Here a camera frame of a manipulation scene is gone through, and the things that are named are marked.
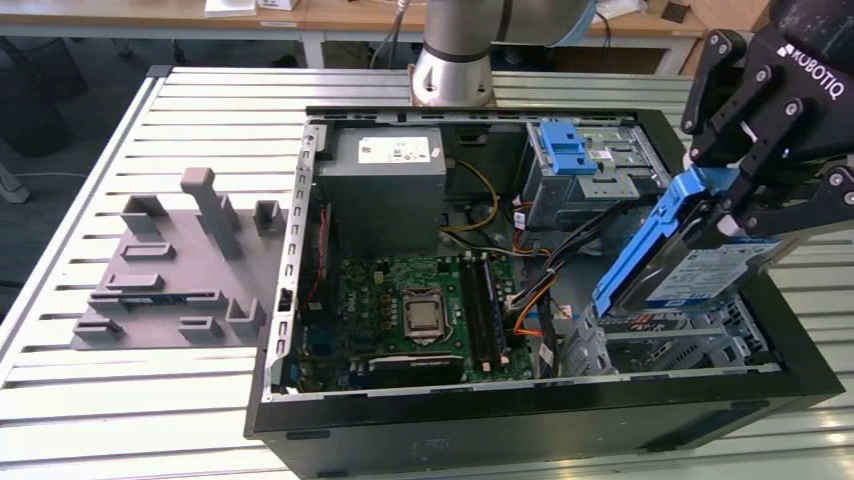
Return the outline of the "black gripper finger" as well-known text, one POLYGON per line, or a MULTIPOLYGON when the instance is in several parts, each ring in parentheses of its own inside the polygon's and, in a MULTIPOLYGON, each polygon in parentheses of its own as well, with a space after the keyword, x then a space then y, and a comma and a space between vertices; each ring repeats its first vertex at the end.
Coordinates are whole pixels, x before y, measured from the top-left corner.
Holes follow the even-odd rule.
POLYGON ((717 221, 726 237, 796 240, 853 228, 853 155, 836 155, 758 187, 717 221))
MULTIPOLYGON (((713 130, 710 124, 714 114, 732 100, 740 88, 748 44, 736 30, 716 29, 698 45, 700 61, 680 122, 682 132, 692 137, 682 159, 685 169, 694 164, 692 151, 697 140, 706 131, 713 130)), ((724 139, 716 143, 712 158, 725 164, 737 162, 752 145, 750 136, 740 123, 728 129, 713 131, 722 132, 724 139)))

